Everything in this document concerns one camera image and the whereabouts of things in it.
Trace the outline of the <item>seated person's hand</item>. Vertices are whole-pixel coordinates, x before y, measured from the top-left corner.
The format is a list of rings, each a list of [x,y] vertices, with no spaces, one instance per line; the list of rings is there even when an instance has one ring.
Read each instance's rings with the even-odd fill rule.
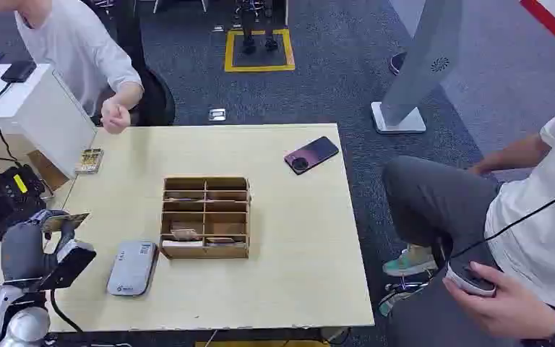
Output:
[[[454,300],[488,333],[516,339],[548,339],[555,333],[555,311],[531,292],[492,267],[471,262],[473,272],[496,285],[495,296],[467,294],[442,280]]]

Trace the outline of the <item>robot left hand grey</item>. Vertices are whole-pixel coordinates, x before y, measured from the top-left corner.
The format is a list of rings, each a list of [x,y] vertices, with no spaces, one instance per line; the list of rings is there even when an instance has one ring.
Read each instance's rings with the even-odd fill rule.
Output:
[[[5,281],[42,278],[65,258],[63,248],[74,238],[70,220],[61,225],[61,238],[56,251],[43,251],[44,223],[51,217],[69,216],[63,210],[41,210],[28,220],[9,227],[1,240],[1,271]]]

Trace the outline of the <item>standing person's hand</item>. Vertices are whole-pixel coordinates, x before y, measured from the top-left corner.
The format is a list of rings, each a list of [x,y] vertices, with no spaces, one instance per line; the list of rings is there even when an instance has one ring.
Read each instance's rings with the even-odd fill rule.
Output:
[[[109,98],[103,102],[100,121],[110,134],[121,134],[131,125],[129,110],[115,98]]]

